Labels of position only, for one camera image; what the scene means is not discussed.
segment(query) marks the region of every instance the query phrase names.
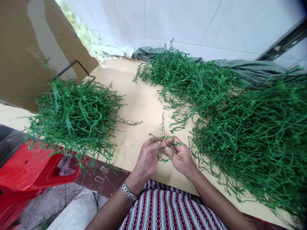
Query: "person's right hand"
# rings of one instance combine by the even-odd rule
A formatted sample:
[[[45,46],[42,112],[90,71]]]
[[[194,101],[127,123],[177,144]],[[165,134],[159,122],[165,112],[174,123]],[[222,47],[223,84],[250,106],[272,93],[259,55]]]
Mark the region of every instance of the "person's right hand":
[[[194,171],[197,170],[197,166],[193,161],[189,148],[178,139],[178,137],[174,136],[174,141],[181,143],[181,145],[176,145],[174,147],[168,146],[171,142],[173,137],[170,137],[164,141],[162,141],[162,147],[164,147],[164,152],[167,153],[169,157],[174,155],[172,158],[174,168],[189,178],[189,176],[193,175]]]

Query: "green tarp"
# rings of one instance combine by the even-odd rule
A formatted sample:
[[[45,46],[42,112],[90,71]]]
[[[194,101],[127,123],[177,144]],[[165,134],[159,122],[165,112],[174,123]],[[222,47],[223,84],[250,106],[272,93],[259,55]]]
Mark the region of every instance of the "green tarp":
[[[164,52],[164,48],[154,49],[147,46],[139,48],[133,53],[132,57],[145,62],[151,62],[157,54],[162,52]],[[193,57],[192,59],[196,62],[204,62],[201,57]],[[226,59],[223,59],[216,60],[216,63],[223,68],[231,68],[233,71],[241,74],[243,80],[249,83],[249,86],[247,87],[248,89],[263,89],[267,85],[276,81],[286,72],[290,72],[288,78],[306,74],[306,71],[303,70],[289,71],[273,61],[227,61]]]

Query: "beige tabletop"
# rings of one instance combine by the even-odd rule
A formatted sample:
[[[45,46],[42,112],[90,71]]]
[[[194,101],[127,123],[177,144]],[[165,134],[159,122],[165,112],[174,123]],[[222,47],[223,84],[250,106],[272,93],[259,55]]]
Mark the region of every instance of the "beige tabletop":
[[[118,123],[118,128],[125,132],[116,132],[116,138],[111,139],[111,142],[117,145],[112,162],[115,166],[128,171],[133,170],[138,159],[141,145],[150,137],[149,133],[156,136],[161,135],[160,124],[162,122],[163,113],[166,135],[171,135],[169,125],[172,123],[170,117],[174,111],[163,109],[163,106],[166,104],[160,102],[158,99],[159,93],[157,92],[161,87],[150,86],[150,84],[146,84],[142,80],[138,80],[137,83],[132,82],[140,63],[140,61],[127,59],[118,61],[108,60],[105,63],[107,69],[98,68],[91,74],[96,77],[97,82],[107,86],[113,82],[113,89],[118,91],[117,94],[125,95],[123,103],[126,103],[127,106],[119,110],[119,116],[121,118],[133,122],[142,121],[141,124],[136,126]],[[0,105],[0,124],[14,129],[23,130],[25,126],[28,126],[28,120],[12,118],[29,115],[31,115],[31,113],[26,110]],[[192,136],[189,131],[192,130],[192,127],[193,122],[190,120],[185,129],[176,131],[174,135],[188,145],[188,136]],[[102,156],[98,159],[104,162],[106,161]],[[239,203],[235,195],[228,195],[225,187],[218,183],[216,177],[212,176],[206,170],[202,171],[202,173],[241,212],[289,228],[289,226],[275,216],[269,208],[259,202],[246,201]],[[159,162],[157,170],[151,178],[197,195],[193,184],[184,175],[175,170],[171,161],[166,163]],[[254,200],[253,196],[248,193],[245,198]],[[291,216],[287,212],[283,210],[279,210],[278,212],[285,220],[294,224]]]

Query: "person's left hand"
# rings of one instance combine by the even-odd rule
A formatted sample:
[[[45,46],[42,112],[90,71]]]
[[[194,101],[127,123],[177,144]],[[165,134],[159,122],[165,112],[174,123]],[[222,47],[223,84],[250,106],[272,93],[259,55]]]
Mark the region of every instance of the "person's left hand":
[[[157,168],[158,149],[161,147],[161,141],[157,138],[149,138],[142,145],[140,155],[134,170],[149,178]]]

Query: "wristwatch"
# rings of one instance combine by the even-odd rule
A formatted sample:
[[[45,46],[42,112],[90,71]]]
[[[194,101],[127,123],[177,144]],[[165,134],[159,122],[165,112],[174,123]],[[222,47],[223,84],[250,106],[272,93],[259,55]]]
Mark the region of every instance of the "wristwatch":
[[[134,195],[132,192],[130,192],[130,190],[129,190],[129,188],[127,187],[127,185],[126,185],[125,182],[122,184],[122,189],[123,189],[124,192],[127,194],[127,197],[128,197],[129,199],[132,199],[132,200],[136,201],[136,200],[139,198],[138,195]]]

